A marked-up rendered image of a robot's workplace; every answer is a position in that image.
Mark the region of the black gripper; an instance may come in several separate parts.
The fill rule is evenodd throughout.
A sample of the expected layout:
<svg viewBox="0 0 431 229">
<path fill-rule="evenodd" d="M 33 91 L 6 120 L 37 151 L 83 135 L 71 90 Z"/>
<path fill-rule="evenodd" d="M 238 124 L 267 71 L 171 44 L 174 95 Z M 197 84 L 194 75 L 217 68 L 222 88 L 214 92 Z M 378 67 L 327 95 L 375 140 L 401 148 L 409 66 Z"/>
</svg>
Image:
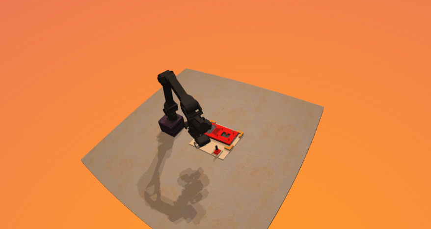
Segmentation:
<svg viewBox="0 0 431 229">
<path fill-rule="evenodd" d="M 206 134 L 200 134 L 193 126 L 190 126 L 188 122 L 184 124 L 185 129 L 189 129 L 188 133 L 194 138 L 195 142 L 200 146 L 207 145 L 211 142 L 210 138 Z"/>
</svg>

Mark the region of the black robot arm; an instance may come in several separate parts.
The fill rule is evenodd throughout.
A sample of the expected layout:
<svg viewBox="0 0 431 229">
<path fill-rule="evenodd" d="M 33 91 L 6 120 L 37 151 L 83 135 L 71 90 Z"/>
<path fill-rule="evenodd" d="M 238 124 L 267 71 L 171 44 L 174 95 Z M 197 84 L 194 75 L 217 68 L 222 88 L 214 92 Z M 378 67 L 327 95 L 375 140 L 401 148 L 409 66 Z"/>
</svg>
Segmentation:
<svg viewBox="0 0 431 229">
<path fill-rule="evenodd" d="M 212 123 L 204 117 L 201 117 L 203 112 L 198 101 L 185 92 L 179 81 L 176 79 L 176 75 L 173 71 L 164 71 L 163 73 L 158 74 L 157 79 L 162 85 L 165 95 L 163 112 L 168 116 L 166 118 L 167 120 L 173 123 L 179 118 L 176 114 L 178 104 L 173 100 L 172 96 L 173 90 L 180 100 L 180 107 L 187 118 L 188 124 L 193 126 L 200 134 L 207 133 L 208 130 L 212 129 Z M 197 109 L 199 111 L 196 112 Z"/>
</svg>

